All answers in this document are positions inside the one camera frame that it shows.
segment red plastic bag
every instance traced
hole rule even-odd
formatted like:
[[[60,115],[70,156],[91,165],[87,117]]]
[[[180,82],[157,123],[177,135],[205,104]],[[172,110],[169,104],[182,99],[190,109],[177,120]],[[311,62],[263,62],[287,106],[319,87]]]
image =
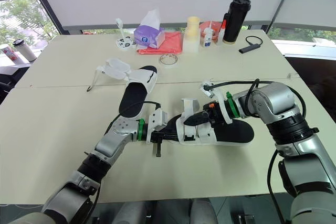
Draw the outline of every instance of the red plastic bag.
[[[180,54],[182,53],[182,33],[180,31],[165,32],[166,40],[157,49],[148,47],[139,49],[141,55],[163,55],[163,54]]]

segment small white bottle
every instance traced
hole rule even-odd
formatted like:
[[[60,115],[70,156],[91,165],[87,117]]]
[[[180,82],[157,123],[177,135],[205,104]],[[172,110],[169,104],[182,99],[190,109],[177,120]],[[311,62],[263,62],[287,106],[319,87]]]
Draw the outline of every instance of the small white bottle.
[[[202,38],[202,46],[209,47],[212,40],[213,30],[210,27],[204,29],[204,38]]]

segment tissue box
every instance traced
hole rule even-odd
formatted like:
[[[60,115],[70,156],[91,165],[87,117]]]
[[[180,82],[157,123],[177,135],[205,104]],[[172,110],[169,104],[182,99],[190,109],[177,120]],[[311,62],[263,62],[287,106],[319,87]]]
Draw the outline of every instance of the tissue box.
[[[134,31],[134,41],[141,46],[159,48],[164,40],[163,28],[157,30],[151,26],[140,25]]]

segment slipper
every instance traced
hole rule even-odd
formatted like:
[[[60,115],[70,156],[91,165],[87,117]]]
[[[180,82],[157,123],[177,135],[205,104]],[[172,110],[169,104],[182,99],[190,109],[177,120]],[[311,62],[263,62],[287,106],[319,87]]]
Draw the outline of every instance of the slipper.
[[[138,119],[142,113],[143,102],[152,92],[157,79],[157,69],[154,66],[145,66],[133,70],[128,75],[128,83],[119,105],[119,113],[128,119]]]

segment glass window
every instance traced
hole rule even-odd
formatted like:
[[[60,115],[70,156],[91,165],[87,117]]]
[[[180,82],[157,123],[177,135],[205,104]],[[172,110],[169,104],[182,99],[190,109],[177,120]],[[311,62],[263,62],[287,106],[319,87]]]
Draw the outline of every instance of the glass window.
[[[58,34],[39,0],[0,2],[0,44],[15,49],[12,42],[24,39],[33,52],[39,52]]]
[[[323,31],[304,28],[271,27],[268,32],[271,39],[316,42],[322,45],[335,45],[336,31]]]

